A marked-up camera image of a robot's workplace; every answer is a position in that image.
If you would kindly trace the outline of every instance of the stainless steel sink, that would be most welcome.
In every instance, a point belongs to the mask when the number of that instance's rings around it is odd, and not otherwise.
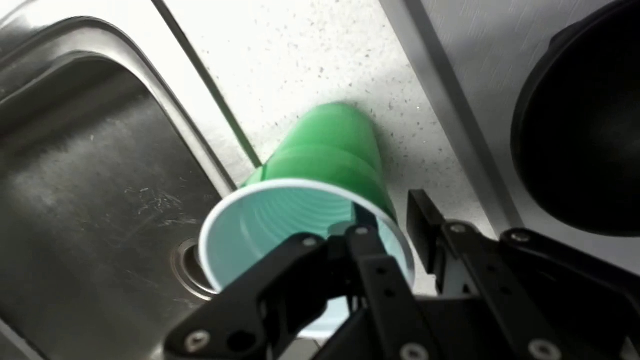
[[[251,165],[149,3],[0,6],[0,358],[137,360]]]

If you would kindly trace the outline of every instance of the green plastic cup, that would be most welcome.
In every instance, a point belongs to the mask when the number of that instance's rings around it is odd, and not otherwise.
[[[356,225],[353,204],[376,217],[385,253],[411,284],[411,253],[384,186],[371,122],[348,105],[318,107],[209,213],[199,232],[204,274],[222,291],[292,235],[341,235]],[[346,300],[332,300],[299,336],[329,339],[346,318]]]

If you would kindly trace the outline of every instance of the sink drain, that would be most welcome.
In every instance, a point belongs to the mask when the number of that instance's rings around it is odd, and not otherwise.
[[[177,253],[171,259],[171,265],[179,284],[189,295],[193,295],[199,300],[209,300],[216,295],[216,291],[209,286],[209,282],[204,277],[204,270],[197,259],[197,246],[191,240],[179,245]]]

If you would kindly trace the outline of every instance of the screw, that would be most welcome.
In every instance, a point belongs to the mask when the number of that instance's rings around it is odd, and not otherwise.
[[[535,358],[535,360],[562,360],[562,353],[553,342],[535,339],[528,345],[528,353]]]
[[[466,227],[464,225],[452,225],[449,230],[456,232],[456,235],[464,235]]]
[[[312,246],[316,246],[316,245],[318,245],[316,238],[304,238],[304,240],[302,240],[302,246],[305,246],[305,248],[312,248]]]
[[[185,336],[183,340],[183,349],[188,354],[199,353],[201,349],[207,347],[207,342],[212,340],[212,336],[204,330],[191,333],[189,336]]]
[[[523,232],[512,232],[512,240],[514,240],[514,243],[520,243],[520,245],[526,245],[526,243],[528,243],[528,235],[523,235]]]
[[[422,345],[408,342],[400,349],[402,360],[428,360],[428,353]]]
[[[356,228],[356,235],[358,235],[358,237],[365,237],[365,235],[367,235],[367,228]]]

